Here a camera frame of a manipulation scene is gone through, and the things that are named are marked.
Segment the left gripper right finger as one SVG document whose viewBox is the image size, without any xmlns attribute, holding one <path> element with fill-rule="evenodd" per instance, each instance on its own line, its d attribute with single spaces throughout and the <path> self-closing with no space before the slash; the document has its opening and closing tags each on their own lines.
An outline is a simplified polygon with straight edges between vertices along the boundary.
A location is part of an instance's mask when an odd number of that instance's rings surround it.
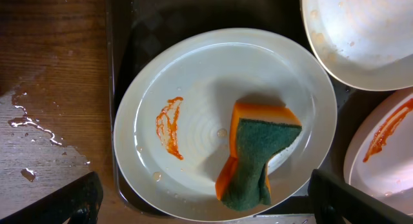
<svg viewBox="0 0 413 224">
<path fill-rule="evenodd" d="M 318 224 L 412 223 L 412 217 L 319 169 L 312 171 L 308 196 Z"/>
</svg>

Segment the orange green scrub sponge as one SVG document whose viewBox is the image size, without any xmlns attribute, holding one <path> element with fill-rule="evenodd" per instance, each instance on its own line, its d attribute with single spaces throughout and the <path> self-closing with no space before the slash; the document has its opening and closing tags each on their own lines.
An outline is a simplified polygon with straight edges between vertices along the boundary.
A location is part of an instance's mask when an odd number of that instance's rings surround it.
<svg viewBox="0 0 413 224">
<path fill-rule="evenodd" d="M 270 205 L 268 162 L 293 144 L 301 132 L 301 122 L 289 108 L 235 103 L 230 155 L 215 184 L 217 199 L 236 211 Z"/>
</svg>

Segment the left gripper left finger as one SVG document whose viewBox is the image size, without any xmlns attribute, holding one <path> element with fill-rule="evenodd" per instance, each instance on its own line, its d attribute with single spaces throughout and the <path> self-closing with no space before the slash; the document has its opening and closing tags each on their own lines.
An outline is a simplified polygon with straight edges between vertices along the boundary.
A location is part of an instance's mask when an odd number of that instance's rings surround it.
<svg viewBox="0 0 413 224">
<path fill-rule="evenodd" d="M 1 223 L 97 223 L 103 187 L 89 172 L 35 203 L 1 219 Z"/>
</svg>

